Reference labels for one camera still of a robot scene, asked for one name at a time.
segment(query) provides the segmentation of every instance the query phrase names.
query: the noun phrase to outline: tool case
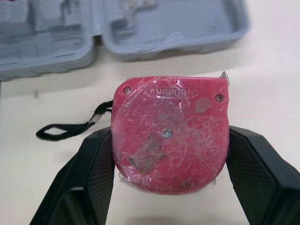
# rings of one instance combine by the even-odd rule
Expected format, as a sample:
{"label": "tool case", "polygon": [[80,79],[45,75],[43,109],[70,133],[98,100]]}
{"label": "tool case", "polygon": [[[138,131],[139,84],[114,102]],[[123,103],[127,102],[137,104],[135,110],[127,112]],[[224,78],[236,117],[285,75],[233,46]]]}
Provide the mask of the tool case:
{"label": "tool case", "polygon": [[138,60],[223,50],[248,26],[244,0],[0,0],[0,80],[87,67],[95,36]]}

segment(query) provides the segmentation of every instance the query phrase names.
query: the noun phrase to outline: pink tape measure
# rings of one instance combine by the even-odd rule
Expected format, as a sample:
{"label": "pink tape measure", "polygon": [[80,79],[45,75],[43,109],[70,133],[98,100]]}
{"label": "pink tape measure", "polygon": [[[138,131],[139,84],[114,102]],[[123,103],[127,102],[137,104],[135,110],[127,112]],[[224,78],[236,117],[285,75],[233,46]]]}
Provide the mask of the pink tape measure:
{"label": "pink tape measure", "polygon": [[229,148],[224,78],[133,78],[116,91],[113,157],[122,176],[147,192],[196,192],[222,170]]}

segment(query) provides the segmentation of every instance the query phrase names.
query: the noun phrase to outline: metal screw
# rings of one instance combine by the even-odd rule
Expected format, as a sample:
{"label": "metal screw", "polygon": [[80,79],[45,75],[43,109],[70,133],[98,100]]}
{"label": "metal screw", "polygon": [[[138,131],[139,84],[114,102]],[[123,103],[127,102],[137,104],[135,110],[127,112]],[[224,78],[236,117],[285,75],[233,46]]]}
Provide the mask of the metal screw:
{"label": "metal screw", "polygon": [[130,94],[130,92],[131,92],[131,87],[126,87],[126,88],[124,89],[124,93],[125,93],[125,94]]}
{"label": "metal screw", "polygon": [[217,102],[223,102],[223,99],[224,99],[223,95],[221,95],[221,94],[216,95],[216,101]]}
{"label": "metal screw", "polygon": [[163,131],[163,136],[165,138],[170,138],[170,137],[172,137],[172,135],[173,135],[173,132],[172,132],[171,129],[166,129],[166,130]]}

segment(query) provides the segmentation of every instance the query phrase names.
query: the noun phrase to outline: plastic wrap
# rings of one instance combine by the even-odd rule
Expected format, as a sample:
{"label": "plastic wrap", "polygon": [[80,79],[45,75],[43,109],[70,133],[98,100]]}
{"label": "plastic wrap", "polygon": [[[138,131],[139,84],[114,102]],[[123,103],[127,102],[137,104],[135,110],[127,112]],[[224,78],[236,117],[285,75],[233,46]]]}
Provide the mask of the plastic wrap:
{"label": "plastic wrap", "polygon": [[113,157],[124,181],[179,195],[215,180],[229,146],[224,78],[133,78],[116,91]]}

